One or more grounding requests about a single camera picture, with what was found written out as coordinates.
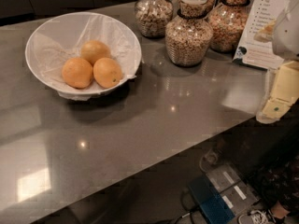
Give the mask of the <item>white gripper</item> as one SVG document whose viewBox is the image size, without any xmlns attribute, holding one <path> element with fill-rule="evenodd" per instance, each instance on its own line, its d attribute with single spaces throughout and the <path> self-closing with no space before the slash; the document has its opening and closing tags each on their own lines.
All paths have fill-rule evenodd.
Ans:
<svg viewBox="0 0 299 224">
<path fill-rule="evenodd" d="M 299 0 L 279 13 L 273 32 L 273 52 L 285 60 L 299 60 Z M 299 62 L 288 61 L 266 74 L 265 92 L 256 113 L 263 124 L 280 120 L 299 99 Z"/>
</svg>

